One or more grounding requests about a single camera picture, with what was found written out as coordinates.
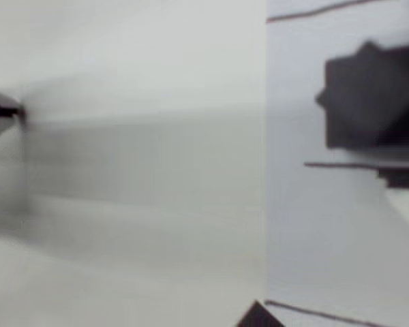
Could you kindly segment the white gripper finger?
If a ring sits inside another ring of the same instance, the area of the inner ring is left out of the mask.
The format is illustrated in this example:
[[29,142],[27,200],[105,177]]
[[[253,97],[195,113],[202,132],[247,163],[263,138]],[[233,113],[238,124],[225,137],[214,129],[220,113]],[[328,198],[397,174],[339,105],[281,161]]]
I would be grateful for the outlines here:
[[378,176],[385,181],[389,202],[409,224],[409,168],[380,168]]

